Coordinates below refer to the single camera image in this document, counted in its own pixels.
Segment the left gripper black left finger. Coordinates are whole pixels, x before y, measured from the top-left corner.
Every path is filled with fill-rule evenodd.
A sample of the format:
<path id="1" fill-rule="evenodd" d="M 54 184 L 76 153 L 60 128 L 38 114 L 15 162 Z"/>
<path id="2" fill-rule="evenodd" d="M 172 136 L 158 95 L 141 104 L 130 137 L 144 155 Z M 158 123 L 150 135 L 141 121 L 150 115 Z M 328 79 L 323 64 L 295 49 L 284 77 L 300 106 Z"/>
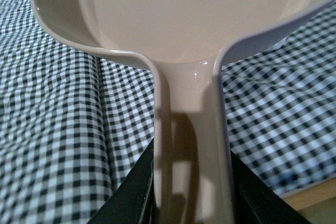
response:
<path id="1" fill-rule="evenodd" d="M 151 223 L 153 149 L 154 141 L 151 141 L 126 179 L 90 223 Z"/>

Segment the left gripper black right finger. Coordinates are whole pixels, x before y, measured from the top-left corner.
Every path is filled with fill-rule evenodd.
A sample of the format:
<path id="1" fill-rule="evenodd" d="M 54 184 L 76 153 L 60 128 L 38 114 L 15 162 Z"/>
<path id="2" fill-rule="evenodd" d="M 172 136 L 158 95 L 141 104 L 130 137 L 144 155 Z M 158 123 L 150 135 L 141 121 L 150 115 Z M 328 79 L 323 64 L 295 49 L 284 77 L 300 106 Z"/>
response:
<path id="1" fill-rule="evenodd" d="M 238 223 L 309 223 L 276 195 L 237 155 L 230 153 Z"/>

